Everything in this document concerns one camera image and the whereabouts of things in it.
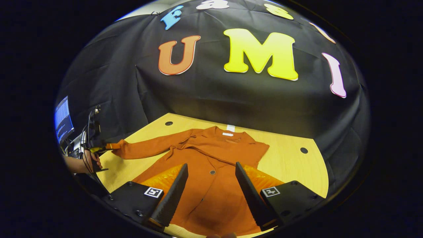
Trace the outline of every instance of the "blue letter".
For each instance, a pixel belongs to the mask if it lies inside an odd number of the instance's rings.
[[[180,16],[182,12],[178,9],[183,8],[184,6],[177,6],[175,9],[173,9],[171,12],[166,14],[160,21],[164,21],[166,24],[165,30],[169,29],[171,26],[173,26],[175,23],[177,23],[181,18],[175,18],[177,16]]]

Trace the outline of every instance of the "computer monitor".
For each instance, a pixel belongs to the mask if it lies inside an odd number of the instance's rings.
[[[68,136],[75,131],[72,125],[71,116],[69,114],[68,96],[57,105],[55,116],[56,137],[60,146],[68,138]]]

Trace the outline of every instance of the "wooden table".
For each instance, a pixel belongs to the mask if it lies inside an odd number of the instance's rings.
[[[173,124],[167,126],[165,125],[166,122],[173,122]],[[226,124],[168,113],[141,128],[125,140],[128,143],[135,143],[158,136],[166,136],[186,131],[192,128],[206,129],[212,126],[217,126],[222,130],[226,130],[227,128]],[[235,125],[235,132],[244,131],[254,140],[266,143],[270,146],[266,154],[258,163],[259,170],[283,182],[297,180],[313,192],[326,198],[329,186],[326,165],[313,139],[264,132],[237,127]],[[306,148],[308,152],[301,152],[301,148]],[[167,153],[167,151],[149,158],[124,160],[114,155],[111,151],[108,151],[100,157],[100,160],[103,168],[108,168],[109,170],[99,172],[97,175],[106,189],[109,192],[113,192],[124,183],[131,181],[144,172],[165,153]],[[239,237],[250,238],[271,230],[272,229]],[[173,224],[165,228],[165,233],[181,238],[205,237],[203,235],[191,233]]]

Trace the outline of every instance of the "coat sleeve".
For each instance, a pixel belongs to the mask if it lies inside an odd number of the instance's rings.
[[[190,129],[136,143],[128,143],[124,140],[120,140],[118,143],[120,149],[114,149],[112,153],[127,160],[151,157],[168,150],[172,145],[176,145],[189,137],[193,137],[193,134],[196,134],[198,131],[201,131],[201,129]]]

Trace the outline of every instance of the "human hand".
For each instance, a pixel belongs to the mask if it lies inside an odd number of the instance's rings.
[[[91,151],[89,151],[89,150],[86,149],[86,150],[84,150],[84,154],[82,155],[82,159],[85,162],[88,162],[88,166],[90,168],[90,171],[93,171],[93,164],[92,164],[92,160],[91,159],[95,160],[97,162],[97,165],[101,169],[103,168],[102,164],[100,163],[100,157],[99,157],[99,155],[97,153],[92,153]]]
[[[235,233],[229,233],[229,234],[226,234],[224,236],[208,235],[206,238],[236,238],[236,234]]]

